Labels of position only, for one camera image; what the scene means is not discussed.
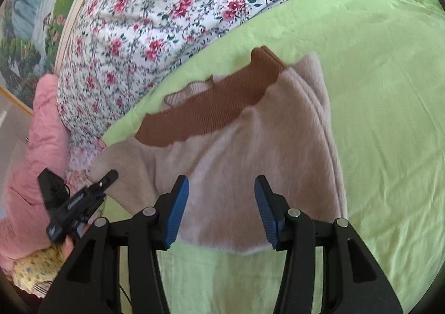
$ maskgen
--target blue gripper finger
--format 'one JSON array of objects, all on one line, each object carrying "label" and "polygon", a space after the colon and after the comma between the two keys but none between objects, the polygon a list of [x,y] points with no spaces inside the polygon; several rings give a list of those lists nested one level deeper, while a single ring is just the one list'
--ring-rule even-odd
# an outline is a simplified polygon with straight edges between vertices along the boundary
[{"label": "blue gripper finger", "polygon": [[278,221],[272,211],[271,198],[274,194],[264,176],[258,176],[254,184],[255,200],[261,215],[268,242],[276,249],[279,243]]},{"label": "blue gripper finger", "polygon": [[170,214],[165,220],[164,245],[166,249],[176,241],[179,225],[189,197],[189,179],[186,176],[179,176],[170,194],[176,195],[176,198],[171,206]]}]

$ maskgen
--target white wall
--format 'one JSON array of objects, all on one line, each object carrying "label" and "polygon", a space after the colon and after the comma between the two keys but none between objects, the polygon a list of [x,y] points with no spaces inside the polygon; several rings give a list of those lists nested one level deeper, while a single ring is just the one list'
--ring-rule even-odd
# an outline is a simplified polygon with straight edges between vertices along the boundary
[{"label": "white wall", "polygon": [[31,119],[31,116],[0,94],[0,218],[4,217],[1,202],[4,199],[8,166],[13,152],[14,163],[24,159]]}]

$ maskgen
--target painting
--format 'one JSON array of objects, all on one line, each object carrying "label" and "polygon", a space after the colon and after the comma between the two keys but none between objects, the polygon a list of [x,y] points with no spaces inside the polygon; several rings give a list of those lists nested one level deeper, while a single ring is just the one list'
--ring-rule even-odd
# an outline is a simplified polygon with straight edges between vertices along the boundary
[{"label": "painting", "polygon": [[0,6],[0,86],[32,108],[37,81],[54,70],[74,0],[4,0]]}]

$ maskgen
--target brown ribbed collar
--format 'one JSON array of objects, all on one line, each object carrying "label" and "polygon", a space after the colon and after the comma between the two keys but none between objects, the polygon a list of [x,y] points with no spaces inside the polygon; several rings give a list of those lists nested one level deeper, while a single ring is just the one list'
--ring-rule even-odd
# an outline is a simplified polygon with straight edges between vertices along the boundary
[{"label": "brown ribbed collar", "polygon": [[235,120],[245,107],[257,104],[286,65],[266,46],[255,48],[248,66],[180,106],[146,114],[135,138],[148,146],[214,132]]}]

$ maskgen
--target black cable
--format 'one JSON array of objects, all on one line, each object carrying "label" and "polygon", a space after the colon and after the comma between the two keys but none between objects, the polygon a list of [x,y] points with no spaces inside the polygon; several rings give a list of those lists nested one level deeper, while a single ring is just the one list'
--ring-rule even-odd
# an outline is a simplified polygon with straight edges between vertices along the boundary
[{"label": "black cable", "polygon": [[68,187],[68,185],[66,183],[65,183],[65,187],[68,190],[68,195],[71,197],[71,190],[70,190],[70,188]]},{"label": "black cable", "polygon": [[131,300],[130,300],[130,298],[128,297],[127,293],[125,292],[124,288],[122,288],[121,284],[119,284],[119,288],[121,288],[122,292],[124,293],[125,297],[126,297],[127,300],[128,300],[128,303],[129,303],[130,306],[131,306],[131,309],[133,309],[133,304],[131,304]]}]

